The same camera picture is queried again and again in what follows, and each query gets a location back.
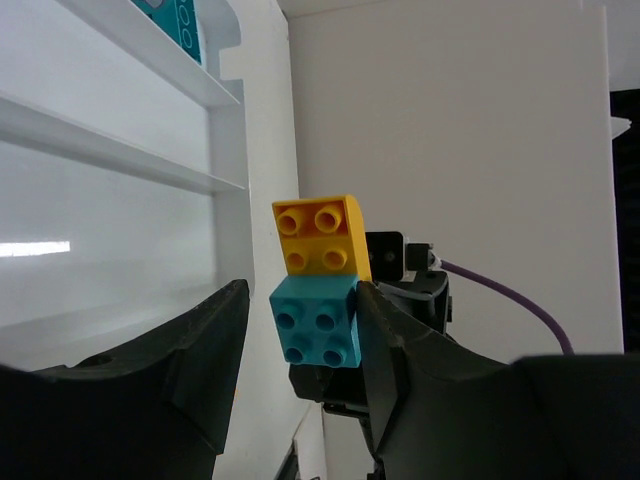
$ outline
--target black plastic part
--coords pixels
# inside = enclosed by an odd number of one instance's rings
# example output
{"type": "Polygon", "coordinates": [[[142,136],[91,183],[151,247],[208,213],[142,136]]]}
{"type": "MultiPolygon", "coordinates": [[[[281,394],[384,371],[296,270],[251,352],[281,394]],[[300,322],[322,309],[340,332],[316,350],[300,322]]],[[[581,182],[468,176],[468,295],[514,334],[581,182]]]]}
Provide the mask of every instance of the black plastic part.
{"type": "Polygon", "coordinates": [[[234,281],[74,368],[0,367],[0,478],[209,480],[249,311],[234,281]]]}
{"type": "Polygon", "coordinates": [[[367,232],[366,236],[373,280],[402,280],[405,271],[404,235],[400,232],[367,232]]]}
{"type": "Polygon", "coordinates": [[[446,272],[420,271],[413,282],[380,283],[384,296],[403,312],[445,334],[451,322],[449,277],[446,272]]]}
{"type": "Polygon", "coordinates": [[[611,92],[611,115],[631,120],[613,140],[613,173],[624,344],[640,352],[640,90],[611,92]]]}
{"type": "Polygon", "coordinates": [[[640,478],[640,357],[503,365],[358,285],[374,455],[388,480],[640,478]]]}
{"type": "Polygon", "coordinates": [[[280,471],[276,475],[275,480],[298,480],[300,478],[300,465],[298,463],[298,455],[292,446],[287,454],[280,471]]]}
{"type": "Polygon", "coordinates": [[[432,245],[429,243],[409,243],[406,254],[405,264],[410,272],[428,270],[435,260],[432,245]]]}
{"type": "Polygon", "coordinates": [[[291,365],[289,380],[299,398],[322,402],[326,411],[356,418],[366,416],[362,368],[291,365]]]}
{"type": "Polygon", "coordinates": [[[384,465],[376,463],[375,471],[367,475],[367,480],[387,480],[387,476],[384,472],[384,465]]]}

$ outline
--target white panel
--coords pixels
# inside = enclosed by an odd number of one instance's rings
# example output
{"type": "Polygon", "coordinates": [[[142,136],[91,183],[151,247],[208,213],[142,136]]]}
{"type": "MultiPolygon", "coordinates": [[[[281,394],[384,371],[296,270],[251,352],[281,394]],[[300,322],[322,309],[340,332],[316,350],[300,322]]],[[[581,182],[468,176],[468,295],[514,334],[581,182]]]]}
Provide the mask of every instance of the white panel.
{"type": "Polygon", "coordinates": [[[611,138],[619,137],[631,128],[631,120],[626,118],[611,117],[611,138]]]}
{"type": "Polygon", "coordinates": [[[222,85],[129,0],[58,0],[199,105],[237,104],[222,85]]]}
{"type": "Polygon", "coordinates": [[[0,243],[69,242],[0,258],[0,363],[73,364],[217,288],[210,197],[5,143],[0,156],[0,243]]]}
{"type": "Polygon", "coordinates": [[[234,184],[248,186],[245,106],[212,110],[209,121],[211,173],[234,184]]]}
{"type": "Polygon", "coordinates": [[[323,419],[329,480],[367,478],[374,464],[358,420],[326,413],[323,419]]]}
{"type": "Polygon", "coordinates": [[[611,90],[640,88],[640,2],[635,0],[583,0],[607,9],[609,85],[611,90]]]}
{"type": "Polygon", "coordinates": [[[233,8],[224,0],[195,0],[195,9],[201,27],[198,34],[206,45],[207,71],[234,97],[242,101],[242,80],[229,80],[221,74],[220,69],[220,51],[241,43],[240,23],[233,8]]]}
{"type": "Polygon", "coordinates": [[[206,110],[57,2],[5,2],[0,32],[0,92],[209,171],[206,110]]]}
{"type": "Polygon", "coordinates": [[[322,405],[309,405],[293,442],[298,456],[300,480],[326,479],[327,459],[324,451],[322,405]]]}

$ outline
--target lego duplo brick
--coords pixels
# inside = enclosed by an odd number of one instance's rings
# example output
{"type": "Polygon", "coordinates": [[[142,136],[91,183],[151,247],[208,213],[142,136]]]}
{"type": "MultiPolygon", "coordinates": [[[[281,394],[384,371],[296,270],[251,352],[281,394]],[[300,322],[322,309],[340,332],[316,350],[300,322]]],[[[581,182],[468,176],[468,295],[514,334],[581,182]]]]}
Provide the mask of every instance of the lego duplo brick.
{"type": "Polygon", "coordinates": [[[289,275],[371,280],[362,212],[351,195],[273,204],[289,275]]]}
{"type": "Polygon", "coordinates": [[[196,62],[201,63],[193,0],[131,0],[196,62]]]}
{"type": "Polygon", "coordinates": [[[360,365],[357,275],[289,275],[269,297],[285,360],[333,368],[360,365]]]}

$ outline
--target lego stud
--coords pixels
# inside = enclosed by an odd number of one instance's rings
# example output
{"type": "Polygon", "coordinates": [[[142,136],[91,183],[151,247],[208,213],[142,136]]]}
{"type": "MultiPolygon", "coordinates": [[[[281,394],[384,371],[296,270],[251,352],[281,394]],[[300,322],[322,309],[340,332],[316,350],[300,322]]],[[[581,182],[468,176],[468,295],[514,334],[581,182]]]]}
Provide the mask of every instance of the lego stud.
{"type": "Polygon", "coordinates": [[[325,350],[322,359],[331,368],[341,367],[347,358],[347,351],[344,348],[325,350]]]}
{"type": "Polygon", "coordinates": [[[287,255],[287,265],[291,270],[301,272],[307,266],[307,258],[300,252],[291,252],[287,255]]]}
{"type": "Polygon", "coordinates": [[[298,305],[287,303],[276,315],[276,325],[283,330],[292,330],[296,326],[296,319],[298,318],[302,318],[302,308],[298,305]]]}
{"type": "Polygon", "coordinates": [[[316,328],[323,332],[331,332],[340,321],[340,314],[332,305],[325,304],[316,316],[316,328]]]}
{"type": "Polygon", "coordinates": [[[311,350],[311,342],[303,336],[296,335],[284,351],[284,359],[294,365],[304,363],[307,354],[311,350]]]}
{"type": "Polygon", "coordinates": [[[284,352],[284,359],[289,363],[299,365],[304,360],[304,355],[297,348],[291,347],[287,348],[287,350],[284,352]]]}
{"type": "Polygon", "coordinates": [[[302,208],[287,208],[284,212],[278,215],[276,224],[278,225],[278,231],[283,235],[295,235],[300,231],[306,214],[302,208]]]}
{"type": "Polygon", "coordinates": [[[333,248],[324,252],[323,265],[329,270],[342,270],[347,264],[347,252],[339,248],[333,248]]]}
{"type": "Polygon", "coordinates": [[[342,223],[342,211],[335,205],[327,205],[316,213],[315,223],[322,233],[334,233],[342,223]]]}

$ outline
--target yellow lego brick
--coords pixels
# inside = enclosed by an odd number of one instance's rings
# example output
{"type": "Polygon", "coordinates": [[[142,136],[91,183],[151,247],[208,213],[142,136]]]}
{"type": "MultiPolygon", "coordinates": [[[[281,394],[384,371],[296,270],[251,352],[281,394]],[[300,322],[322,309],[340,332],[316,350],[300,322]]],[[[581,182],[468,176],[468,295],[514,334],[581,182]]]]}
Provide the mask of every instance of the yellow lego brick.
{"type": "Polygon", "coordinates": [[[273,214],[289,275],[356,274],[371,281],[364,220],[355,197],[276,202],[273,214]]]}

